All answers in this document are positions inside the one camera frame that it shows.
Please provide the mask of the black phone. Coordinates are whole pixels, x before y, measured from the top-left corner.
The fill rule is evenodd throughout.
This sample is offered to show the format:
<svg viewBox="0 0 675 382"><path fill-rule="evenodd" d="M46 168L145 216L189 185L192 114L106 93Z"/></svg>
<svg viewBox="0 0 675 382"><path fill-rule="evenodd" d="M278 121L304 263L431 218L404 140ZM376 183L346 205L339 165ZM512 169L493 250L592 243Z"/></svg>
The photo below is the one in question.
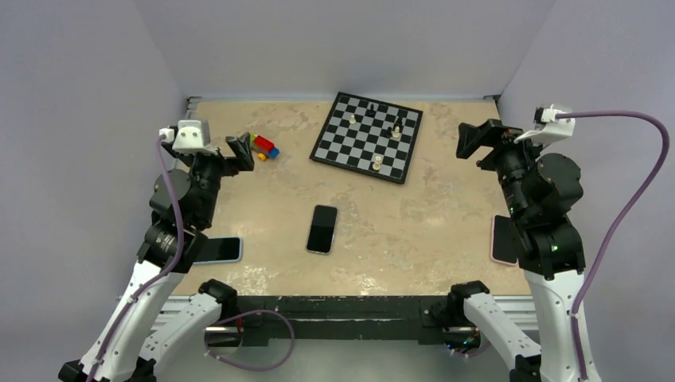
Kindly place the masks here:
<svg viewBox="0 0 675 382"><path fill-rule="evenodd" d="M316 205L310 222L306 250L327 255L333 247L338 209L329 205Z"/></svg>

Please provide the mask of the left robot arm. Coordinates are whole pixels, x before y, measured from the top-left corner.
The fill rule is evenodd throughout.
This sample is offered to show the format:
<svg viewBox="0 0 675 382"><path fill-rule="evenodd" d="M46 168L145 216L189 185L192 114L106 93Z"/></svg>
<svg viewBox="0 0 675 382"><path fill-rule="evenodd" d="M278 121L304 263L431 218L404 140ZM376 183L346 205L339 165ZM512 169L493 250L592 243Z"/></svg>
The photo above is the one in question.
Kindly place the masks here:
<svg viewBox="0 0 675 382"><path fill-rule="evenodd" d="M193 266L213 222L223 177L255 166L248 133L228 136L225 157L199 131L162 129L155 143L162 172L150 199L151 225L137 252L127 288L92 347L63 364L60 381L155 381L184 340L206 324L228 325L237 315L235 291L217 281L197 295L197 306L153 332L165 301Z"/></svg>

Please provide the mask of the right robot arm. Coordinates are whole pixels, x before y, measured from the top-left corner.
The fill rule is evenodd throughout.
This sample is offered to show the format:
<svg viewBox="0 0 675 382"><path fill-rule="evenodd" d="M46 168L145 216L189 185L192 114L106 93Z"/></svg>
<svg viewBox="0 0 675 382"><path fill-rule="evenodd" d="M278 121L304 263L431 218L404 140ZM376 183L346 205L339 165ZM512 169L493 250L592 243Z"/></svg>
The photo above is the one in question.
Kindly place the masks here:
<svg viewBox="0 0 675 382"><path fill-rule="evenodd" d="M493 171L509 210L512 242L533 298L539 341L533 341L479 282L456 284L444 307L428 311L447 328L474 327L468 343L476 353L491 344L512 381L597 381L582 305L586 262L580 234L568 211L582 197L579 167L562 154L544 154L538 131L522 131L489 119L480 126L461 123L456 155L469 158L485 146L478 162Z"/></svg>

